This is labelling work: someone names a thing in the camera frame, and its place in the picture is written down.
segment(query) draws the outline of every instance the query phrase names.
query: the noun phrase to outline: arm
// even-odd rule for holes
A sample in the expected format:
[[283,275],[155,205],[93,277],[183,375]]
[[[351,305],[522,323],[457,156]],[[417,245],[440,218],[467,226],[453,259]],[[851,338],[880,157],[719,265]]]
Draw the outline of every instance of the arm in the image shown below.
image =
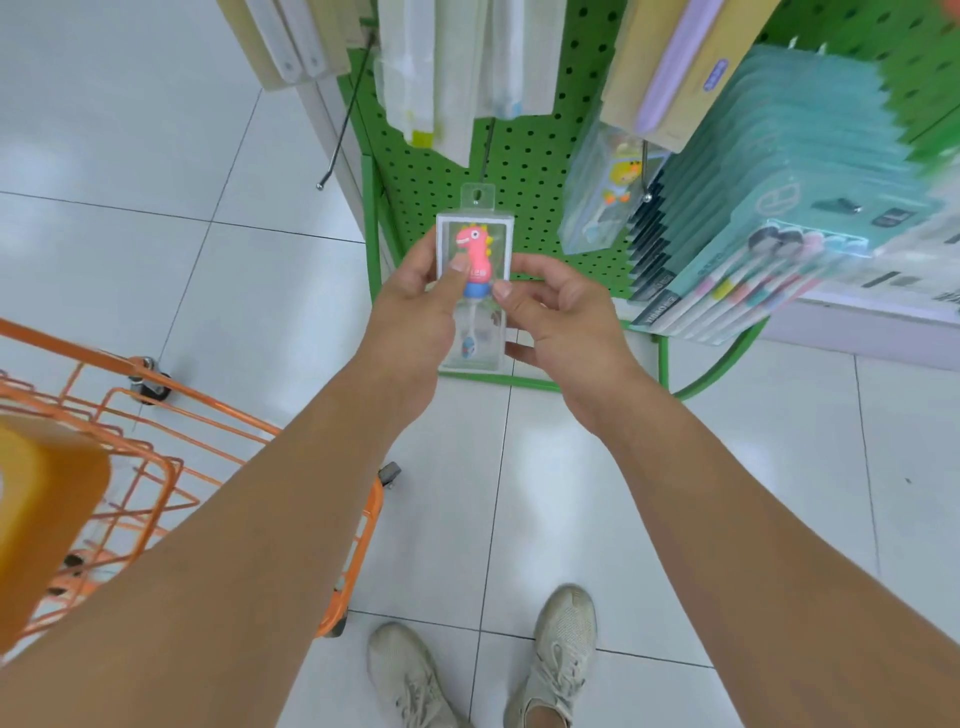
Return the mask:
[[270,445],[0,671],[0,723],[276,723],[377,469],[453,342],[467,274],[424,294],[434,249],[428,234],[411,250],[357,354]]
[[960,647],[640,369],[602,286],[541,256],[515,255],[514,269],[545,282],[499,286],[535,340],[511,354],[546,370],[610,449],[744,724],[960,725]]

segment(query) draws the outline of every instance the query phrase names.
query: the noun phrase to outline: green pegboard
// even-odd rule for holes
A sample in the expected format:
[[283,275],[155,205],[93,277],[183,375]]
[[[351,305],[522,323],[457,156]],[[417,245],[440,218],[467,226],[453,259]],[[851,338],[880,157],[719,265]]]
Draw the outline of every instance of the green pegboard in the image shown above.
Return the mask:
[[[563,217],[562,191],[569,158],[593,97],[600,92],[612,59],[613,41],[625,0],[567,3],[564,47],[552,116],[514,121],[477,120],[470,167],[413,149],[391,128],[376,102],[373,73],[361,80],[353,123],[376,167],[405,252],[433,223],[437,212],[459,205],[460,185],[478,181],[483,151],[493,124],[487,168],[497,185],[497,204],[516,213],[514,248],[562,257],[615,296],[629,297],[630,265],[621,239],[606,251],[563,256],[557,228]],[[935,0],[783,0],[758,40],[875,60],[891,91],[891,108],[905,128],[915,156],[935,157],[953,138],[960,143],[960,33]],[[352,51],[356,78],[363,51]],[[345,97],[351,80],[341,81]]]

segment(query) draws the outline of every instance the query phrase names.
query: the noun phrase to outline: green display rack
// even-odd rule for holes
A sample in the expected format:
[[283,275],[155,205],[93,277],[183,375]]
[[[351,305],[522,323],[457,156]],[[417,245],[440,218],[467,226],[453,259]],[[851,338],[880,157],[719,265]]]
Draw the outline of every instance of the green display rack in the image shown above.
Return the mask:
[[[363,167],[365,233],[371,295],[380,287],[378,230],[394,262],[432,225],[437,213],[456,207],[463,182],[497,186],[497,204],[516,213],[514,249],[553,255],[599,280],[615,297],[629,298],[630,263],[621,238],[606,251],[564,256],[557,228],[563,186],[574,144],[613,54],[626,0],[568,0],[554,113],[513,121],[478,119],[467,169],[432,150],[409,147],[391,128],[376,101],[365,52],[351,51],[353,71],[340,80],[345,99],[356,90],[351,122]],[[939,5],[908,0],[828,3],[783,0],[758,40],[828,51],[881,63],[891,108],[905,128],[914,157],[933,167],[960,145],[960,34]],[[484,155],[489,148],[487,166]],[[759,336],[765,322],[744,331],[699,379],[676,392],[687,399],[726,373]],[[669,343],[658,344],[660,383],[669,389]],[[551,381],[506,375],[451,375],[498,384],[556,390]]]

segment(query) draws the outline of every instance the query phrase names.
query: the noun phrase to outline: foot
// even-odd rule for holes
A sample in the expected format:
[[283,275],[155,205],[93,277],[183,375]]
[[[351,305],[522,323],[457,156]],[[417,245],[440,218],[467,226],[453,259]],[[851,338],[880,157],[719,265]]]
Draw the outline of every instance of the foot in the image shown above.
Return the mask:
[[583,589],[567,584],[547,599],[534,633],[536,655],[530,674],[517,688],[504,728],[524,728],[531,708],[549,708],[569,726],[573,703],[587,680],[596,648],[593,601]]
[[403,728],[468,728],[444,697],[437,667],[417,633],[384,624],[367,644],[367,672],[384,715]]

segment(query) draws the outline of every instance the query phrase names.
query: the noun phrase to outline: white tile floor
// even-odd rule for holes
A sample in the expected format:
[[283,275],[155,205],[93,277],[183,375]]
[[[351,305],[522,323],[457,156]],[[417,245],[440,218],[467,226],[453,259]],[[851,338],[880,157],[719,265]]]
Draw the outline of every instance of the white tile floor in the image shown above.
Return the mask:
[[[362,334],[359,231],[338,190],[313,189],[325,157],[296,95],[258,94],[212,4],[136,7],[128,23],[117,0],[20,4],[0,27],[0,315],[162,354],[181,381],[283,425]],[[675,387],[718,353],[677,346]],[[8,343],[0,365],[62,375]],[[958,405],[960,374],[769,342],[690,403],[812,528],[960,639]],[[563,581],[600,618],[578,720],[738,724],[616,467],[558,396],[445,380],[391,456],[404,474],[348,629],[313,644],[283,726],[386,724],[364,657],[384,619],[420,631],[477,728],[499,725]]]

